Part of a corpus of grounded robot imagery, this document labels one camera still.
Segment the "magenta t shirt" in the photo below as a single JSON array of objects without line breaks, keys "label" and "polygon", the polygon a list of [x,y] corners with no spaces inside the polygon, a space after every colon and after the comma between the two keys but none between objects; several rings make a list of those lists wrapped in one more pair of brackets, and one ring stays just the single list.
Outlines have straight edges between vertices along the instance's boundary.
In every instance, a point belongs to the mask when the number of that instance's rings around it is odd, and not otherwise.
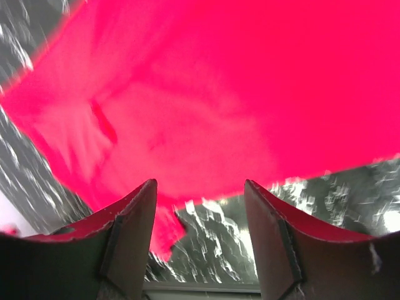
[{"label": "magenta t shirt", "polygon": [[83,1],[1,106],[93,211],[156,179],[167,260],[188,200],[399,154],[399,2]]}]

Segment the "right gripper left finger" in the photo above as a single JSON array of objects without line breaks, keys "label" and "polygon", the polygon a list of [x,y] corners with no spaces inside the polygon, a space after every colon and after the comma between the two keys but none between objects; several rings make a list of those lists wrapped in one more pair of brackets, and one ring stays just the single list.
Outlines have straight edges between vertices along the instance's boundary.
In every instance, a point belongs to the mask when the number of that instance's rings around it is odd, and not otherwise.
[{"label": "right gripper left finger", "polygon": [[2,234],[1,298],[141,299],[156,200],[150,179],[56,234]]}]

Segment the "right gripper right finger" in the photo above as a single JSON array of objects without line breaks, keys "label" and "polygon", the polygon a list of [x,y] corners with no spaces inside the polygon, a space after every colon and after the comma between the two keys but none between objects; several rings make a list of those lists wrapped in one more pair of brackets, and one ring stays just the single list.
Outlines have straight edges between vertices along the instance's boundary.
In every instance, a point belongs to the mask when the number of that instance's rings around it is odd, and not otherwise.
[{"label": "right gripper right finger", "polygon": [[321,221],[247,180],[244,202],[263,299],[398,299],[399,233]]}]

